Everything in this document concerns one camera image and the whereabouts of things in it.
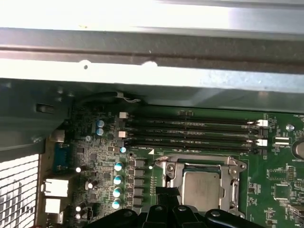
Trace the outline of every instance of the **ventilation grille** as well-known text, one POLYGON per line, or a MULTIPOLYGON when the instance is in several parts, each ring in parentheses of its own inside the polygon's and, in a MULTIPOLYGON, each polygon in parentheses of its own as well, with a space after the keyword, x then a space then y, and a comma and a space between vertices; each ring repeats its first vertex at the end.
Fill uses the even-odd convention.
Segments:
POLYGON ((34 225, 39 155, 0 163, 0 228, 34 225))

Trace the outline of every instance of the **green circuit board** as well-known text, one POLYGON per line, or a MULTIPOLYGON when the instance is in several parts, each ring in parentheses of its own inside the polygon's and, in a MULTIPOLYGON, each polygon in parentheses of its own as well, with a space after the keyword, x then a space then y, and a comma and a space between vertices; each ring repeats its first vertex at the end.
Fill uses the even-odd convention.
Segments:
POLYGON ((68 134, 70 137, 67 143, 73 153, 71 165, 88 167, 80 173, 81 181, 75 191, 73 207, 85 201, 97 208, 89 219, 86 215, 75 219, 75 212, 72 212, 73 219, 70 222, 75 227, 115 211, 112 203, 116 198, 112 193, 117 187, 121 188, 120 208, 134 209, 136 204, 139 209, 144 205, 155 204, 156 187, 163 185, 163 169, 155 165, 155 161, 170 154, 233 157, 244 162, 246 168, 239 173, 238 211, 246 219, 265 227, 301 226, 300 218, 290 210, 290 205, 301 206, 304 200, 304 160, 294 153, 295 145, 304 137, 304 115, 165 106, 92 105, 74 107, 68 134), (207 124, 202 123, 203 119, 207 120, 207 124), (102 127, 96 124, 100 120, 104 122, 102 127), (252 127, 254 121, 262 124, 252 127), (198 141, 200 136, 204 139, 200 142, 166 138, 171 133, 175 136, 180 133, 179 127, 185 122, 190 128, 205 127, 211 130, 196 135, 198 141), (174 125, 177 129, 168 131, 163 128, 166 124, 174 125), (131 127, 136 129, 135 133, 130 133, 131 127), (228 128, 233 129, 233 134, 226 132, 228 128), (256 133, 248 133, 250 128, 256 133), (136 136, 140 134, 138 131, 148 136, 136 136), (129 143, 126 143, 127 136, 119 137, 120 133, 129 134, 129 143), (247 139, 247 142, 235 142, 235 138, 230 142, 231 136, 238 140, 247 139), (137 161, 143 161, 144 164, 139 167, 139 178, 134 175, 138 171, 137 161), (118 162, 123 164, 120 171, 114 170, 118 162), (121 175, 123 181, 114 185, 117 175, 121 175), (134 197, 135 179, 140 180, 140 197, 134 197), (97 180, 98 184, 88 190, 84 187, 86 180, 97 180))

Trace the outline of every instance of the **white wire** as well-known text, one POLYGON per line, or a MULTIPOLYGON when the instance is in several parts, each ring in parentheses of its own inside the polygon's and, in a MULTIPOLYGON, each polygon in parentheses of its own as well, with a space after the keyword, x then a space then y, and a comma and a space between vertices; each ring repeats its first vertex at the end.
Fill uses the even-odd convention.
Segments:
POLYGON ((140 102, 141 101, 140 99, 133 99, 133 100, 131 100, 130 98, 124 97, 123 94, 121 94, 121 96, 118 95, 117 98, 121 98, 121 99, 125 100, 128 103, 136 103, 136 102, 140 102))

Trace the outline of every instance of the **motherboard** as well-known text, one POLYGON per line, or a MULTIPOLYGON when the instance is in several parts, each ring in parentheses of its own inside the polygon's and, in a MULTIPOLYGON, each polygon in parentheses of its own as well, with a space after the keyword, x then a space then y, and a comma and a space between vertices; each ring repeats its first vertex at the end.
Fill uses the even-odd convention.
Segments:
POLYGON ((219 208, 264 227, 302 227, 304 115, 151 105, 80 105, 65 144, 79 175, 70 210, 81 227, 157 203, 219 208))

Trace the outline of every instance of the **cpu socket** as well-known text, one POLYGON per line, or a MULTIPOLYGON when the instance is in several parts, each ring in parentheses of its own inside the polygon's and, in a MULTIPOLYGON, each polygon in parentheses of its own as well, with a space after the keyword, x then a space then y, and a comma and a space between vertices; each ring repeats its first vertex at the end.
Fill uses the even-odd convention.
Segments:
POLYGON ((222 209, 245 218, 238 210, 239 174, 247 165, 232 157, 170 154, 155 163, 163 169, 162 186, 177 187, 179 202, 201 213, 222 209))

